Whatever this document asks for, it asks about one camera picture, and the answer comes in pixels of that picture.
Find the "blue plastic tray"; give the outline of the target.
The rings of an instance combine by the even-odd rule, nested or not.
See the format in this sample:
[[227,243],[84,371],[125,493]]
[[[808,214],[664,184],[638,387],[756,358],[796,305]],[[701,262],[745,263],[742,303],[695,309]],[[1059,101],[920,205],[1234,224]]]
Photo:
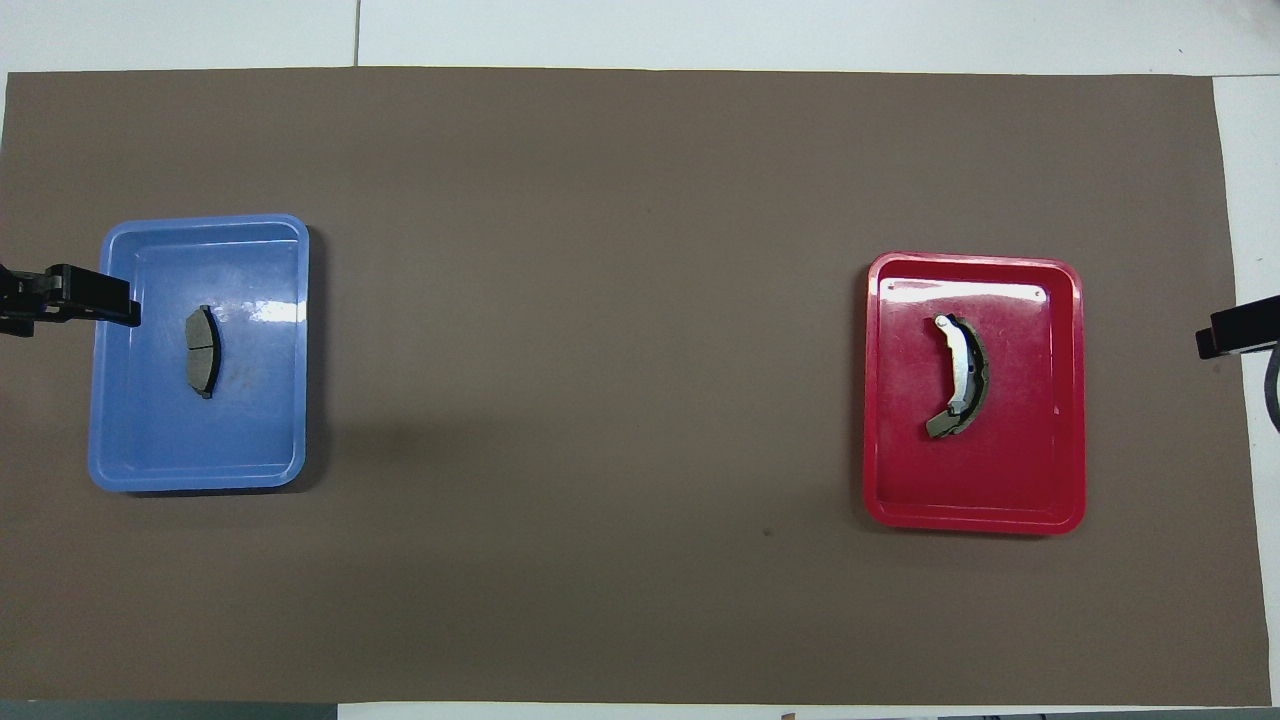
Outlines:
[[[289,214],[125,222],[100,269],[128,281],[138,327],[95,332],[87,464],[102,489],[273,489],[302,470],[308,432],[310,233]],[[186,378],[186,318],[212,309],[211,398]]]

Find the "red plastic tray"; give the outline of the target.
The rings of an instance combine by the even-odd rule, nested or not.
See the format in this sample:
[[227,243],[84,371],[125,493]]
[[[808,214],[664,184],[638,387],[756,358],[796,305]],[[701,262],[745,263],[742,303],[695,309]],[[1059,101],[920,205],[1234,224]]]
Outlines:
[[[861,498],[887,527],[1060,536],[1085,514],[1082,279],[1066,263],[884,252],[867,270]],[[932,439],[951,395],[933,318],[972,323],[989,391],[966,430]]]

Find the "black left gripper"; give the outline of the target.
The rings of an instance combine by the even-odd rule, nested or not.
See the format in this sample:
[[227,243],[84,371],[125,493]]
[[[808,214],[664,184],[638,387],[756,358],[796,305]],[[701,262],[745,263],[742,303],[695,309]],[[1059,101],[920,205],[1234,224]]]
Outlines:
[[128,281],[82,266],[55,264],[46,274],[0,264],[0,334],[29,338],[37,322],[72,320],[138,327],[141,302]]

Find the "grey brake pad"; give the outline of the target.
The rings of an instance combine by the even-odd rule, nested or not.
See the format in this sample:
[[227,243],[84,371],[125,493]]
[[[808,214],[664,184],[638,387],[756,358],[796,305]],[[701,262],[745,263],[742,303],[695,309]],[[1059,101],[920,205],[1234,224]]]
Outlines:
[[211,398],[221,370],[221,332],[212,309],[198,305],[187,318],[186,378],[188,387],[201,398]]

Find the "brown table mat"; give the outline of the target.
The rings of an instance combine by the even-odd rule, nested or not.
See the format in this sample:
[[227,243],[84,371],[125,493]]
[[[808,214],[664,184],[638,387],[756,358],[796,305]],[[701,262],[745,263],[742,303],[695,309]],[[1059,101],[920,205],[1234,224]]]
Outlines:
[[[93,327],[0,337],[0,697],[1266,705],[1213,85],[344,68],[12,76],[0,263],[125,220],[312,236],[308,451],[87,470]],[[861,505],[865,273],[1083,284],[1087,509]]]

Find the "curved silver brake shoe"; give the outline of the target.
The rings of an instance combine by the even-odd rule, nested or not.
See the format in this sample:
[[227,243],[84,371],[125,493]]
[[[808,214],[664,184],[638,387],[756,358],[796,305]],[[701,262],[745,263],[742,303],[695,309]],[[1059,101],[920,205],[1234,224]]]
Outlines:
[[933,323],[948,350],[952,391],[943,409],[925,423],[925,432],[942,439],[963,433],[977,419],[989,391],[989,359],[968,319],[948,313],[936,315]]

